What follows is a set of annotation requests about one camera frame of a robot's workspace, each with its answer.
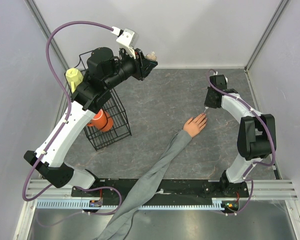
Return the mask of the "nail polish bottle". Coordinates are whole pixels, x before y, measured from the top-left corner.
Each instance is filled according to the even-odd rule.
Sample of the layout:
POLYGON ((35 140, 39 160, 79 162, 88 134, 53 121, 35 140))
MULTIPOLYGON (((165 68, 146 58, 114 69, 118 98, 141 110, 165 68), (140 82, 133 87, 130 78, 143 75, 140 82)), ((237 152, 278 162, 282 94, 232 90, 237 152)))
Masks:
POLYGON ((146 59, 150 60, 150 61, 157 61, 157 56, 155 54, 154 51, 152 51, 151 53, 148 53, 146 56, 145 56, 146 59))

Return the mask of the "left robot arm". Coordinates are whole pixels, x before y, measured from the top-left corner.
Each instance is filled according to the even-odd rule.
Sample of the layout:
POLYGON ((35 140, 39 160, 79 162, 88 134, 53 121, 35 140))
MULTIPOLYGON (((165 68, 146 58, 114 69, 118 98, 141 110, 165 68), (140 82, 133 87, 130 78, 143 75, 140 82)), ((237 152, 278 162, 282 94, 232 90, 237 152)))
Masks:
POLYGON ((87 70, 82 82, 70 96, 70 107, 48 138, 35 151, 28 150, 24 159, 56 188, 67 184, 78 186, 89 197, 96 196, 100 185, 87 170, 76 169, 64 162, 74 140, 82 129, 111 98, 111 89, 133 77, 143 81, 158 65, 154 53, 144 55, 142 50, 124 48, 115 56, 108 47, 99 47, 87 59, 87 70))

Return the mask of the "grey sleeve forearm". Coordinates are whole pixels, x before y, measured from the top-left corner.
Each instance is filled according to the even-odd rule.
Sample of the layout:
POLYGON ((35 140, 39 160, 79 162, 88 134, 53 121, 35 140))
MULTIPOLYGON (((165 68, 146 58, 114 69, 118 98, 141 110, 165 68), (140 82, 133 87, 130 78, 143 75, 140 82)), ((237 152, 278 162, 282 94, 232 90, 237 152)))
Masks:
POLYGON ((121 207, 97 237, 98 240, 124 240, 126 238, 138 208, 155 195, 172 160, 191 140, 192 137, 184 130, 180 130, 172 137, 158 161, 131 188, 121 207))

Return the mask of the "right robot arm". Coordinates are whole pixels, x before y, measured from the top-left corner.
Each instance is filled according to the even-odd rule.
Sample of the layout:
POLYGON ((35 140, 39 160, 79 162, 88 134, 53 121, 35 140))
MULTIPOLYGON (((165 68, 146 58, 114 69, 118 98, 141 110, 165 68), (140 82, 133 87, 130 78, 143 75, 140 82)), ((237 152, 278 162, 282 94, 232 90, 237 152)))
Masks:
POLYGON ((233 88, 228 80, 214 69, 207 72, 208 88, 204 106, 223 109, 239 123, 237 136, 238 155, 219 180, 219 191, 225 197, 232 196, 248 174, 257 165, 271 167, 276 158, 276 126, 272 114, 255 110, 233 88))

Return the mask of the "mannequin hand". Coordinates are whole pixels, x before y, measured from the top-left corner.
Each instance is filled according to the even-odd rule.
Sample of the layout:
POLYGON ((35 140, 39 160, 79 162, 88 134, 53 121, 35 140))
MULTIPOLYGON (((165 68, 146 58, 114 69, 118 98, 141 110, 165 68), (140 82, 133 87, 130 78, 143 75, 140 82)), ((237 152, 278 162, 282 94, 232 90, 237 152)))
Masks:
POLYGON ((191 138, 194 138, 206 127, 207 121, 207 115, 205 113, 201 113, 196 117, 190 118, 183 125, 183 130, 188 133, 191 138))

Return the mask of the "yellow mug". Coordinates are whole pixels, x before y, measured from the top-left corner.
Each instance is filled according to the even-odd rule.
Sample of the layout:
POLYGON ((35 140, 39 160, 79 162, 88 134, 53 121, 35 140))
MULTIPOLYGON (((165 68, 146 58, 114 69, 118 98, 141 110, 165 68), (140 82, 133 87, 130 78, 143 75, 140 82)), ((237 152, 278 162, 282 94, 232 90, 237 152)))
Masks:
POLYGON ((84 76, 77 68, 70 68, 65 72, 65 78, 70 85, 71 93, 74 93, 84 76))

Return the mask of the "orange mug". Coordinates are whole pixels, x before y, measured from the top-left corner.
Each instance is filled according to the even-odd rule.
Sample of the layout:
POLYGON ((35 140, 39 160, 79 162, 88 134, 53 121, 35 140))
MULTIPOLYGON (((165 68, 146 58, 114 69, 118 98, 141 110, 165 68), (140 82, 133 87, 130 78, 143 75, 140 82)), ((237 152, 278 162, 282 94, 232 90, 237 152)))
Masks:
POLYGON ((113 118, 103 109, 101 109, 87 124, 88 127, 95 127, 101 132, 109 131, 113 125, 113 118))

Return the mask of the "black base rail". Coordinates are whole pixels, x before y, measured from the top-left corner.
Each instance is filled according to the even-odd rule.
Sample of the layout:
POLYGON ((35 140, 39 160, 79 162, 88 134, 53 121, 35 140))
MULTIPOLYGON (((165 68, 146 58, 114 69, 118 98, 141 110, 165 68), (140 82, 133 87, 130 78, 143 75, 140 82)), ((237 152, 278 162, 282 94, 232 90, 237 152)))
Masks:
MULTIPOLYGON (((119 191, 124 201, 130 190, 138 179, 129 178, 99 178, 89 189, 100 187, 112 187, 119 191)), ((103 205, 117 205, 119 196, 114 190, 101 189, 94 191, 83 191, 73 187, 72 197, 92 198, 101 197, 103 205)), ((226 183, 225 181, 209 181, 203 179, 163 179, 150 200, 143 206, 168 207, 168 206, 190 206, 211 205, 216 198, 234 199, 249 197, 246 182, 226 183)))

